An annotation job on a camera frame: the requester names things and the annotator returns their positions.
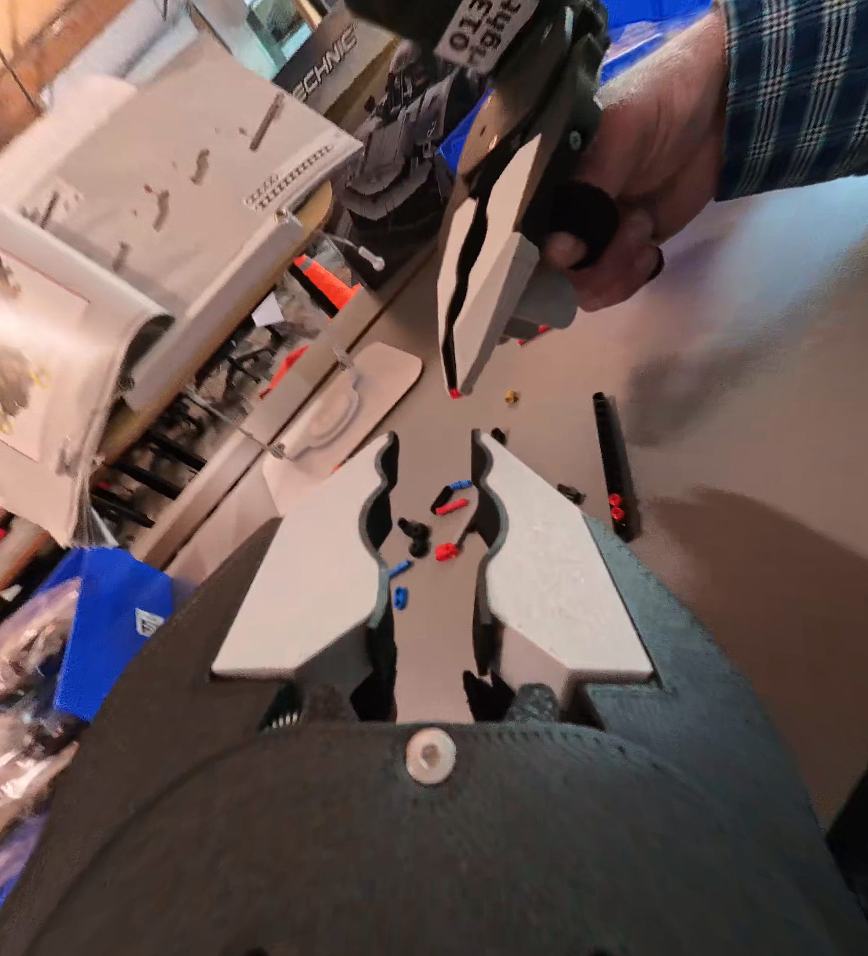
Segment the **bag of black lego parts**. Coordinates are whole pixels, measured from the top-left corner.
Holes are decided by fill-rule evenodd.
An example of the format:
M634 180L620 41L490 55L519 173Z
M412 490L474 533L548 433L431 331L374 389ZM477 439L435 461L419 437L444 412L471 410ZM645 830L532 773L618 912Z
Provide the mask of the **bag of black lego parts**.
M358 284L340 251L326 241L308 255L351 285ZM90 491L98 537L129 547L199 476L209 459L246 424L250 412L302 358L332 317L290 273L249 313L181 390L155 411L122 403L106 425Z

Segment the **dark lego set box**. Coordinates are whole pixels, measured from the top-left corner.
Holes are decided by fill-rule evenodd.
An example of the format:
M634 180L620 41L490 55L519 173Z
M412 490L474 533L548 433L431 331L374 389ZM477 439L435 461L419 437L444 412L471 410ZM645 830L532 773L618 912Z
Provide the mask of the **dark lego set box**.
M330 232L356 281L379 290L437 239L456 168L444 144L485 78L328 2L274 81L361 143L332 179Z

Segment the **clear plastic bags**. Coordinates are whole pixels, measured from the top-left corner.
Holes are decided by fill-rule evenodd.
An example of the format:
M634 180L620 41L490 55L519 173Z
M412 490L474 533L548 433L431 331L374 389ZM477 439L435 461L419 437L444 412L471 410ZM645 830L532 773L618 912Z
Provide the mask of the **clear plastic bags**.
M19 881L81 724L54 704L82 581L31 597L0 624L0 908Z

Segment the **black lego beam red pins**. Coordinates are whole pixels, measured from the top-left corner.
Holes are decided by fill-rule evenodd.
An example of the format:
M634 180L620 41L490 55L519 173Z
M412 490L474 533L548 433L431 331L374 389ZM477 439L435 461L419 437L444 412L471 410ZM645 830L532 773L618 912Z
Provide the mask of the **black lego beam red pins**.
M593 407L612 528L629 544L640 536L642 520L619 413L613 398L603 392L593 395Z

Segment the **open white instruction booklet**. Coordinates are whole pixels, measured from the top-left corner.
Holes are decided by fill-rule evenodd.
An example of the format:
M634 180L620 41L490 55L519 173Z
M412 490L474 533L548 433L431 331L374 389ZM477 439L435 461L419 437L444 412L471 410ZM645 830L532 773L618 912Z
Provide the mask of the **open white instruction booklet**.
M112 406L156 400L363 144L200 41L0 154L0 507L69 545Z

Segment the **red connector with grey axle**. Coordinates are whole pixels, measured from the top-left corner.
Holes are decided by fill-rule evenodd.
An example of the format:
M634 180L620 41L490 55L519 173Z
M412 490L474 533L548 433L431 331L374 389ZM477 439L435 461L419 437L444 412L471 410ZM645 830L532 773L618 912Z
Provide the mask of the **red connector with grey axle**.
M435 557L438 562L447 562L460 556L464 543L476 527L476 519L471 519L464 527L457 539L453 542L441 543L435 548Z

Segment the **blue plastic bin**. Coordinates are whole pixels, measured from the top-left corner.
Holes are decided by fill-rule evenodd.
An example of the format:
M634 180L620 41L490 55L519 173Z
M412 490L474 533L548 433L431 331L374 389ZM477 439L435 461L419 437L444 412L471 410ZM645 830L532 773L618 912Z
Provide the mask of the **blue plastic bin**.
M90 723L128 664L174 611L169 576L115 548L77 548L40 588L79 584L54 710Z
M609 1L609 49L600 69L603 84L628 71L706 15L711 1Z

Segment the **orange lego panel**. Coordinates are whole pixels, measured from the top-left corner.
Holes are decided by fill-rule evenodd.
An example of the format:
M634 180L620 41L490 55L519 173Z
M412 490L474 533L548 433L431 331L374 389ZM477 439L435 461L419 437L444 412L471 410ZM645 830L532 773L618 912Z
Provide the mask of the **orange lego panel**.
M308 295L331 316L342 310L360 291L360 284L351 285L308 255L300 255L290 273Z

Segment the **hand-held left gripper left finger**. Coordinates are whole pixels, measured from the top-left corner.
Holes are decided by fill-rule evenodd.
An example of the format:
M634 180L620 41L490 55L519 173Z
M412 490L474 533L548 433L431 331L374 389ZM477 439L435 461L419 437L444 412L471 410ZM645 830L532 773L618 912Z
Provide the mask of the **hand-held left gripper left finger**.
M387 432L281 521L213 661L224 679L366 679L390 604L400 441Z

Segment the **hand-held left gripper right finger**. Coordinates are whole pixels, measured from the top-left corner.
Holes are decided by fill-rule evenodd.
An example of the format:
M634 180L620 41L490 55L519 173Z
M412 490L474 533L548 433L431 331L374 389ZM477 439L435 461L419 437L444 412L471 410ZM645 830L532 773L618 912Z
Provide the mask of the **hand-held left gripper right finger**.
M474 529L486 546L476 674L506 684L643 684L654 665L584 512L488 432L471 432Z

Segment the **person's right forearm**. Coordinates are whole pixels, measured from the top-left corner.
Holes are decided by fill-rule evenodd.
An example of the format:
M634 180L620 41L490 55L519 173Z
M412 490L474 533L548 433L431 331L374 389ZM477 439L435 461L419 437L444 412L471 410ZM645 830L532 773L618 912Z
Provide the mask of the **person's right forearm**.
M722 2L718 202L868 175L868 1Z

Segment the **person's right hand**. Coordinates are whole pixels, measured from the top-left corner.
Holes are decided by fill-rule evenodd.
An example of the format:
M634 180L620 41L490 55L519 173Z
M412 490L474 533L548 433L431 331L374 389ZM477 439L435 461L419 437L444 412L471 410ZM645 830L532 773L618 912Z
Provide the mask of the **person's right hand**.
M573 269L584 246L570 234L552 235L545 248L585 313L619 305L657 277L662 245L713 200L723 162L726 40L715 4L602 88L600 124L578 177L615 201L618 230L586 269Z

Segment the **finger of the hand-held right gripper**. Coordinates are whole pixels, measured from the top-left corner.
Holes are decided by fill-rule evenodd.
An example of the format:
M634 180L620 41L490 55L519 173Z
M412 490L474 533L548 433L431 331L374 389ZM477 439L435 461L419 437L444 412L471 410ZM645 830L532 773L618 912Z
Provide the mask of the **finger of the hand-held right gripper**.
M437 279L438 343L440 365L447 390L471 390L461 371L455 325L464 307L470 277L481 252L481 206L472 197L445 219L440 269Z
M540 143L541 137L535 136L522 145L488 197L476 199L481 206L481 252L454 333L462 374L473 387L539 261L538 246L522 233L519 222ZM465 396L472 390L459 391Z

